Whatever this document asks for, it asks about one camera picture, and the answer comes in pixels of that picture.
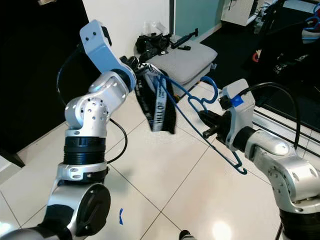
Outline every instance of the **black curtain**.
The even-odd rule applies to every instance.
[[[16,153],[65,120],[56,76],[87,23],[81,0],[1,3],[0,148]],[[85,55],[77,56],[61,78],[65,101],[85,94],[98,75]]]

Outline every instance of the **tile grout line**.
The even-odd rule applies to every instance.
[[[124,175],[121,174],[121,172],[119,172],[114,166],[112,166],[112,164],[110,164],[110,166],[118,173],[120,174],[132,187],[134,187],[134,189],[136,189],[142,196],[144,196],[145,199],[147,199],[159,212],[161,212],[161,210],[152,202],[150,201],[149,198],[147,198],[136,186],[134,186],[132,184],[132,182],[130,182]]]
[[[306,149],[308,149],[309,142],[310,142],[310,138],[308,138],[308,142],[306,143],[306,146],[305,146]],[[307,150],[304,150],[303,157],[302,157],[303,159],[305,158],[306,152]]]
[[[2,193],[2,191],[0,191],[0,194],[2,195],[2,197],[3,197],[4,201],[5,201],[5,203],[6,203],[6,204],[7,204],[7,206],[9,207],[9,209],[10,209],[10,211],[11,211],[12,215],[14,216],[14,218],[15,218],[16,222],[18,223],[19,227],[21,228],[20,222],[18,221],[18,219],[17,219],[16,215],[14,214],[14,211],[12,211],[12,209],[11,209],[11,207],[10,207],[10,205],[9,205],[9,203],[8,203],[8,201],[7,201],[7,199],[5,198],[4,194]]]
[[[185,180],[187,179],[187,177],[190,175],[190,173],[193,171],[193,169],[196,167],[196,165],[199,163],[199,161],[201,160],[201,158],[204,156],[204,154],[208,151],[209,146],[206,148],[206,150],[204,150],[204,152],[201,154],[201,156],[199,157],[199,159],[196,161],[196,163],[193,165],[193,167],[191,168],[191,170],[188,172],[188,174],[184,177],[184,179],[182,180],[182,182],[180,183],[180,185],[177,187],[177,189],[174,191],[174,193],[172,194],[172,196],[170,197],[170,199],[166,202],[166,204],[164,205],[164,207],[161,210],[162,211],[166,208],[166,206],[168,205],[168,203],[171,201],[171,199],[174,197],[174,195],[176,194],[176,192],[180,189],[180,187],[182,186],[182,184],[185,182]]]
[[[37,215],[37,213],[39,213],[42,209],[44,209],[47,205],[44,205],[43,207],[41,207],[38,211],[36,211],[35,214],[33,214],[27,221],[25,221],[24,224],[21,225],[21,228],[27,223],[29,222],[35,215]]]
[[[131,134],[133,132],[133,130],[135,130],[137,127],[139,127],[141,124],[143,124],[146,121],[146,119],[144,119],[142,122],[140,122],[137,126],[135,126],[130,132],[128,132],[126,135],[129,136],[129,134]],[[123,136],[119,141],[116,142],[116,144],[114,144],[108,151],[105,152],[108,153],[111,151],[111,149],[113,149],[116,145],[118,145],[118,143],[120,143],[125,137]]]
[[[157,218],[159,217],[159,215],[161,214],[161,212],[158,213],[158,215],[155,217],[155,219],[152,221],[152,223],[150,224],[150,226],[145,230],[144,234],[142,234],[142,237],[140,237],[140,240],[146,235],[146,233],[149,231],[149,229],[151,228],[151,226],[154,224],[154,222],[157,220]]]
[[[200,141],[201,143],[203,143],[204,145],[206,145],[209,149],[211,149],[211,147],[207,144],[204,143],[203,141],[199,140],[198,138],[196,138],[195,136],[193,136],[192,134],[190,134],[189,132],[185,131],[184,129],[182,129],[181,127],[177,126],[177,128],[181,129],[182,131],[184,131],[185,133],[189,134],[190,136],[194,137],[195,139],[197,139],[198,141]],[[216,141],[216,137],[214,138],[214,140],[211,142],[212,145],[214,145],[214,141]],[[254,175],[255,177],[257,177],[258,179],[260,179],[261,181],[265,182],[268,185],[271,185],[270,183],[268,183],[267,181],[265,181],[264,179],[262,179],[261,177],[259,177],[258,175],[254,174],[252,171],[246,169],[249,173],[251,173],[252,175]]]
[[[161,212],[161,214],[162,214],[163,216],[165,216],[165,218],[168,219],[173,225],[175,225],[175,227],[176,227],[177,229],[179,229],[180,231],[182,231],[182,230],[180,229],[180,227],[178,227],[167,215],[165,215],[163,212]]]
[[[209,89],[206,89],[204,86],[200,86],[200,84],[197,84],[197,85],[195,85],[195,86],[197,86],[197,87],[200,87],[200,88],[202,88],[202,89],[205,89],[205,90],[207,90],[207,91],[209,91],[209,92],[211,92],[211,93],[214,93],[213,91],[210,91]]]
[[[193,137],[194,139],[197,139],[199,142],[201,142],[202,144],[206,145],[207,147],[210,147],[207,143],[201,141],[199,138],[193,136],[191,133],[187,132],[186,130],[184,130],[183,128],[179,127],[178,125],[176,125],[177,128],[179,128],[180,130],[184,131],[186,134],[190,135],[191,137]]]

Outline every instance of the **gray cushion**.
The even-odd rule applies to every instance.
[[[218,55],[210,47],[192,40],[186,41],[181,47],[184,45],[190,46],[191,50],[172,49],[169,46],[168,54],[154,56],[146,62],[164,70],[172,79],[184,85],[207,68]]]

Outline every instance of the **cable on floor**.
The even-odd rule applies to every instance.
[[[63,105],[63,107],[66,107],[66,102],[65,102],[65,100],[64,100],[64,98],[63,98],[63,96],[61,94],[61,91],[60,91],[60,80],[61,80],[61,77],[62,77],[62,75],[64,73],[65,67],[79,53],[81,53],[81,49],[79,47],[77,47],[71,53],[71,55],[69,55],[67,57],[67,59],[64,61],[63,65],[60,67],[60,69],[58,71],[58,74],[56,76],[55,90],[56,90],[56,93],[58,95],[58,99],[59,99],[60,103]],[[114,161],[119,159],[125,153],[125,151],[127,149],[127,146],[128,146],[128,135],[127,135],[126,131],[124,130],[124,128],[119,123],[117,123],[115,120],[113,120],[112,118],[110,118],[110,122],[112,122],[114,125],[116,125],[121,130],[121,132],[123,133],[123,136],[124,136],[124,147],[123,147],[122,151],[116,157],[114,157],[113,159],[107,161],[108,164],[113,163]]]

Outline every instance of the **floor tile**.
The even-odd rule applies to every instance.
[[[0,156],[0,185],[20,171],[20,167]]]
[[[208,83],[206,83],[206,82],[204,82],[204,81],[199,81],[199,83],[197,84],[197,86],[202,87],[202,88],[204,88],[204,89],[207,89],[207,90],[209,90],[210,92],[214,92],[214,88],[213,88],[210,84],[208,84]]]
[[[38,224],[42,223],[44,220],[45,214],[46,214],[47,206],[45,205],[43,208],[41,208],[37,213],[35,213],[25,224],[23,224],[21,227],[26,228],[33,228],[37,226]]]
[[[236,159],[234,157],[234,155],[232,154],[232,152],[221,142],[219,142],[218,140],[214,140],[214,142],[212,143],[221,153],[223,153],[223,155],[225,155],[227,158],[229,158],[231,161],[236,162]],[[269,184],[269,180],[268,178],[255,166],[255,164],[250,161],[249,159],[245,158],[245,154],[241,151],[236,151],[236,153],[238,154],[241,162],[242,162],[242,166],[247,169],[248,171],[250,171],[252,174],[256,175],[258,178],[260,178],[261,180],[265,181],[266,183]]]
[[[163,213],[197,239],[271,240],[279,210],[270,185],[208,149]]]
[[[320,133],[318,133],[316,131],[312,131],[310,136],[320,141]],[[306,148],[317,153],[318,155],[320,155],[320,144],[319,143],[310,139]],[[318,157],[308,151],[305,151],[304,159],[308,160],[317,170],[320,171],[320,157]]]
[[[28,164],[0,185],[21,225],[48,201],[57,165],[63,161],[66,129],[63,124],[20,151],[18,155]]]
[[[196,96],[200,99],[202,98],[206,98],[206,99],[212,99],[212,97],[214,96],[214,94],[203,88],[200,86],[195,86],[190,93],[193,96]],[[202,107],[200,106],[200,104],[198,104],[197,102],[195,102],[194,100],[192,101],[192,103],[195,105],[195,107],[198,110],[202,110]],[[223,110],[219,104],[218,101],[214,102],[213,104],[205,104],[208,110],[211,110],[214,113],[217,113],[219,115],[223,114]],[[206,126],[199,118],[199,116],[197,115],[197,113],[195,112],[195,110],[189,105],[188,103],[188,97],[184,96],[178,103],[178,106],[180,107],[180,109],[182,110],[182,112],[186,115],[186,117],[192,122],[192,124],[200,131],[200,133],[206,131],[209,129],[208,126]],[[188,124],[188,122],[183,118],[183,116],[179,113],[179,111],[176,111],[177,114],[177,120],[176,120],[176,125],[183,129],[184,131],[186,131],[187,133],[191,134],[192,136],[196,137],[197,139],[201,140],[203,143],[205,143],[205,141],[192,129],[192,127]],[[209,142],[212,142],[214,139],[216,138],[216,134],[209,137]]]
[[[179,233],[179,228],[160,213],[142,240],[178,240]]]
[[[104,184],[110,191],[111,206],[106,225],[88,240],[139,240],[160,213],[140,192],[126,181],[114,168],[110,168]],[[119,212],[123,208],[119,223]],[[36,226],[45,215],[44,207],[23,228]]]
[[[175,134],[151,132],[145,121],[129,134],[125,153],[112,165],[162,209],[206,148],[179,128]],[[120,151],[115,146],[107,158]]]
[[[133,92],[128,95],[123,105],[113,113],[111,118],[120,124],[127,134],[146,119]],[[106,129],[106,150],[108,151],[123,139],[124,135],[112,122],[107,124]]]
[[[0,237],[20,226],[0,192]]]

